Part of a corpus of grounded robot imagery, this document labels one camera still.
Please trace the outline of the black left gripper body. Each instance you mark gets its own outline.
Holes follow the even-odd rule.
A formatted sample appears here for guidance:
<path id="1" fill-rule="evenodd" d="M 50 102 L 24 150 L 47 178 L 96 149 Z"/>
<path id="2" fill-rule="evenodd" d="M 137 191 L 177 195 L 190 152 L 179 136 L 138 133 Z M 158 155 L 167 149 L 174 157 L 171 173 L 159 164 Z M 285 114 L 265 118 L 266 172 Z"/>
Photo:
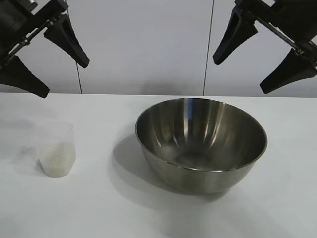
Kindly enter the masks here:
<path id="1" fill-rule="evenodd" d="M 0 64 L 4 66 L 24 46 L 30 44 L 44 28 L 50 30 L 65 16 L 67 3 L 50 0 L 35 14 L 35 0 L 2 0 L 0 2 Z"/>

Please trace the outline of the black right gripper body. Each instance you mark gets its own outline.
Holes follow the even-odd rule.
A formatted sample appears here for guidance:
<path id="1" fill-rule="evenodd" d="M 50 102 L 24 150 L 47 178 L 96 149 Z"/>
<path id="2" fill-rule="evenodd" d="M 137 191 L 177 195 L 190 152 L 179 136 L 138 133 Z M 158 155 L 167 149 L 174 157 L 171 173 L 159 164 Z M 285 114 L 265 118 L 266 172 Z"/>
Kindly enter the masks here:
<path id="1" fill-rule="evenodd" d="M 317 65 L 317 2 L 315 0 L 275 0 L 268 5 L 262 0 L 236 0 L 236 6 L 248 13 L 280 39 L 297 55 Z"/>

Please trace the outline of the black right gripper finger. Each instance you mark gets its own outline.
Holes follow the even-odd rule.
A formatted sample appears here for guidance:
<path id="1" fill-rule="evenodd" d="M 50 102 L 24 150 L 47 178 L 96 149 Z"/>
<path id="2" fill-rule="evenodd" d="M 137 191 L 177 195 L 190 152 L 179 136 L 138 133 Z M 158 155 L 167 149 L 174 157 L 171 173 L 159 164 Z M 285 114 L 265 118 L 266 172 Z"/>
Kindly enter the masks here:
<path id="1" fill-rule="evenodd" d="M 212 56 L 214 63 L 216 65 L 223 63 L 235 49 L 257 33 L 255 18 L 235 6 L 224 36 Z"/>
<path id="2" fill-rule="evenodd" d="M 285 85 L 316 75 L 315 58 L 306 53 L 299 54 L 292 49 L 279 66 L 260 83 L 260 87 L 264 94 L 268 94 Z"/>

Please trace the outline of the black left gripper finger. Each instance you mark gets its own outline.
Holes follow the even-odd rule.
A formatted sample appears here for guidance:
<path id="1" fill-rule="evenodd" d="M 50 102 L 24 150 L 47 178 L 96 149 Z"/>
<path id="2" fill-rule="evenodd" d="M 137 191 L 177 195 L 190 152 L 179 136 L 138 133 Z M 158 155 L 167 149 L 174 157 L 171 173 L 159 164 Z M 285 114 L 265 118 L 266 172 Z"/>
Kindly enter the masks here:
<path id="1" fill-rule="evenodd" d="M 89 65 L 89 58 L 78 42 L 67 14 L 62 14 L 52 26 L 48 27 L 44 37 L 64 50 L 82 68 Z"/>
<path id="2" fill-rule="evenodd" d="M 50 91 L 49 87 L 38 79 L 18 56 L 14 56 L 1 68 L 0 83 L 28 91 L 41 98 L 46 98 Z"/>

